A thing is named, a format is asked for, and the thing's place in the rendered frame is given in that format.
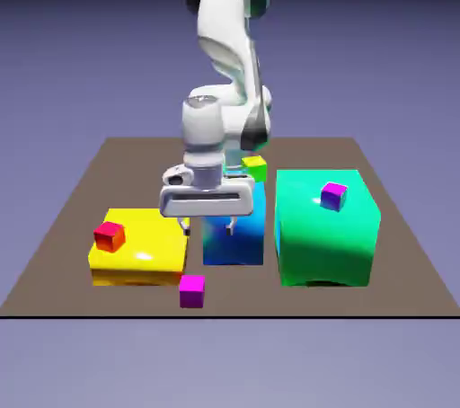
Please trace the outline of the large green box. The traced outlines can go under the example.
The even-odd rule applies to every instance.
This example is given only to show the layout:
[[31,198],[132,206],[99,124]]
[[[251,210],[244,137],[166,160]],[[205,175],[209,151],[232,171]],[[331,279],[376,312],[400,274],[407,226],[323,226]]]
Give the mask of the large green box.
[[[329,182],[347,187],[338,211],[321,205]],[[359,171],[278,170],[274,236],[281,284],[367,286],[380,222],[380,209]]]

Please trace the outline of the small purple cube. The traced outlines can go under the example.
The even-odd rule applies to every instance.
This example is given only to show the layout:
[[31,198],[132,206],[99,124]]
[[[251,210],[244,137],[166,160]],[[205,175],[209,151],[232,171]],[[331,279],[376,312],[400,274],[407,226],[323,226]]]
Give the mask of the small purple cube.
[[320,205],[323,208],[338,212],[344,206],[347,192],[348,187],[346,185],[336,182],[327,182],[321,191]]

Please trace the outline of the large blue box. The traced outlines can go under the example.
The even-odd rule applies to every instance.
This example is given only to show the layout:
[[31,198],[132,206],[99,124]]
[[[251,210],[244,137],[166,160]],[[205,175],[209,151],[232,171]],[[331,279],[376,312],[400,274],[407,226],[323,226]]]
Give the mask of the large blue box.
[[253,190],[253,212],[237,218],[234,232],[228,235],[230,217],[201,219],[203,264],[260,266],[264,257],[266,221],[265,184],[256,182]]

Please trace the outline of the small red cube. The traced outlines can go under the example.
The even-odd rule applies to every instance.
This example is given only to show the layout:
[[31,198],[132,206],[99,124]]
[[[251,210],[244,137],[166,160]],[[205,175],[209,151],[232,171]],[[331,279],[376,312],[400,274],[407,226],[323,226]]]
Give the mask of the small red cube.
[[96,247],[105,252],[114,253],[126,242],[123,225],[104,221],[93,230]]

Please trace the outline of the small magenta cube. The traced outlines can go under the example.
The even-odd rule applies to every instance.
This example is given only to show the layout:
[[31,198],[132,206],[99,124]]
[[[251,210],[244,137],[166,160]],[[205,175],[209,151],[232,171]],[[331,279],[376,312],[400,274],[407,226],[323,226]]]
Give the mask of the small magenta cube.
[[179,284],[180,307],[202,308],[204,306],[206,278],[204,275],[184,274]]

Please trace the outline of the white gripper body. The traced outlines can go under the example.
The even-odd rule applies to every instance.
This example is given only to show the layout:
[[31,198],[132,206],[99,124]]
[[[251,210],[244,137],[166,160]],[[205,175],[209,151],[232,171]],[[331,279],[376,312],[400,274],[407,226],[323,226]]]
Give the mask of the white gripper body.
[[159,208],[165,217],[247,216],[253,210],[251,176],[225,176],[213,189],[191,185],[165,185]]

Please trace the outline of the large yellow box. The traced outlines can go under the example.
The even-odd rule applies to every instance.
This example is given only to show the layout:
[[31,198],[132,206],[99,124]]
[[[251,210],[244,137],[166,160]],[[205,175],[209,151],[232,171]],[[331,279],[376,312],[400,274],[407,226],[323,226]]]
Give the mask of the large yellow box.
[[104,221],[123,225],[126,242],[118,251],[109,253],[99,250],[93,239],[88,264],[95,286],[179,284],[186,264],[188,236],[176,219],[163,217],[157,208],[111,208]]

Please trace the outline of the small lime green cube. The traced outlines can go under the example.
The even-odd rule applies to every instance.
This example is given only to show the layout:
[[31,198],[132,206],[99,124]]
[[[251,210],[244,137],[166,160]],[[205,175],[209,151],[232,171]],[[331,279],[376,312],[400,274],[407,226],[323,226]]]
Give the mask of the small lime green cube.
[[251,155],[242,158],[243,170],[251,175],[256,182],[266,182],[267,162],[260,155]]

